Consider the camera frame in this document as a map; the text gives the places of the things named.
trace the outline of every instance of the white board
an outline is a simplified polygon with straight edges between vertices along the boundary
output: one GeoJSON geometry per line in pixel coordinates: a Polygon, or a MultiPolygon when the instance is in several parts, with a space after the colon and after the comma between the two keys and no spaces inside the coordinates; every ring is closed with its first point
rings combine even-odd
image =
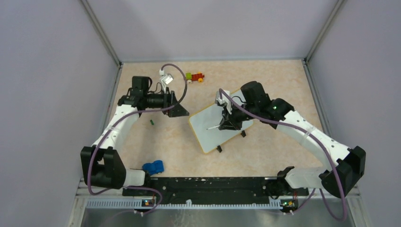
{"type": "MultiPolygon", "coordinates": [[[[245,100],[241,90],[233,93],[231,97],[233,96],[239,96],[242,100],[245,100]]],[[[234,101],[240,105],[243,104],[238,98],[234,98],[234,101]]],[[[241,130],[220,131],[217,128],[207,130],[207,128],[220,124],[222,119],[222,111],[223,108],[221,106],[213,104],[189,118],[189,124],[191,125],[203,152],[206,154],[216,149],[217,146],[222,145],[234,136],[240,134],[242,130],[245,130],[253,125],[253,120],[249,120],[242,123],[241,130]]]]}

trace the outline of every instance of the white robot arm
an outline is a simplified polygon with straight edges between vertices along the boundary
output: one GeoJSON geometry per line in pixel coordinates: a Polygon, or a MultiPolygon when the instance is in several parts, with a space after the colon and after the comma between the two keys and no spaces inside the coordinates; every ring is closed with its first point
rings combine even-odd
{"type": "Polygon", "coordinates": [[[94,157],[90,174],[91,185],[120,189],[125,186],[142,186],[144,184],[146,173],[139,169],[126,169],[118,151],[122,150],[132,125],[139,119],[141,114],[137,113],[138,111],[146,112],[145,109],[148,108],[168,109],[168,107],[174,106],[163,113],[169,117],[189,115],[189,112],[178,103],[174,92],[170,92],[166,86],[172,80],[173,77],[170,74],[162,75],[160,78],[162,91],[155,94],[155,92],[149,91],[152,84],[149,77],[132,77],[132,87],[127,95],[119,99],[109,125],[91,147],[84,147],[81,150],[82,170],[86,184],[90,160],[98,144],[100,146],[94,157]]]}
{"type": "MultiPolygon", "coordinates": [[[[311,135],[315,136],[327,149],[339,174],[345,195],[363,176],[366,153],[362,148],[357,146],[351,149],[333,140],[306,121],[285,100],[280,98],[270,100],[269,95],[264,92],[263,86],[256,81],[243,85],[241,91],[245,98],[245,104],[241,106],[244,110],[258,116],[258,118],[287,123],[306,130],[305,133],[293,127],[269,123],[274,129],[294,138],[323,164],[322,167],[318,168],[294,168],[291,166],[280,171],[278,177],[285,178],[291,188],[324,188],[332,195],[340,198],[332,166],[321,146],[312,139],[311,135]]],[[[215,103],[224,108],[219,130],[240,130],[243,121],[253,119],[234,106],[227,97],[221,96],[219,91],[216,94],[215,103]]]]}

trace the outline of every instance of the small green object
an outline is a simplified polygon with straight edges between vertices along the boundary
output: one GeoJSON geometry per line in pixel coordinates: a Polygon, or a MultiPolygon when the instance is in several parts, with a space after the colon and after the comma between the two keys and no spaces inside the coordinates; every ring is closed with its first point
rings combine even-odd
{"type": "Polygon", "coordinates": [[[187,73],[185,74],[185,78],[186,78],[187,80],[192,79],[192,74],[191,74],[190,72],[187,72],[187,73]]]}

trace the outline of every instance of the blue toy car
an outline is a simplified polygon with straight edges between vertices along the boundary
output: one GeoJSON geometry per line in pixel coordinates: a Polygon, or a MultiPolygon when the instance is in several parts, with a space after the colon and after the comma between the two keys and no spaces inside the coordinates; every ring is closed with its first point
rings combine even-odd
{"type": "Polygon", "coordinates": [[[153,163],[146,163],[142,166],[142,169],[149,172],[150,175],[164,172],[164,166],[161,160],[156,160],[153,163]]]}

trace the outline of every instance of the floor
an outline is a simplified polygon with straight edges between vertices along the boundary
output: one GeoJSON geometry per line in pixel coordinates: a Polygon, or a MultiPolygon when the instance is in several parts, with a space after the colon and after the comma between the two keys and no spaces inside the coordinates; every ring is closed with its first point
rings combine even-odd
{"type": "MultiPolygon", "coordinates": [[[[301,60],[284,61],[186,61],[173,62],[183,71],[205,74],[203,83],[193,82],[182,105],[194,114],[212,104],[219,88],[236,91],[256,80],[271,99],[283,98],[305,119],[321,129],[301,60]]],[[[118,84],[118,99],[131,87],[132,76],[159,79],[164,62],[126,63],[118,84]]],[[[174,81],[169,84],[177,99],[183,92],[181,75],[166,67],[174,81]]],[[[223,152],[204,154],[188,123],[189,117],[169,118],[162,113],[145,113],[133,125],[120,156],[126,168],[141,168],[144,163],[162,160],[160,176],[276,176],[287,166],[316,167],[320,162],[290,137],[255,121],[245,138],[240,135],[224,144],[223,152]]]]}

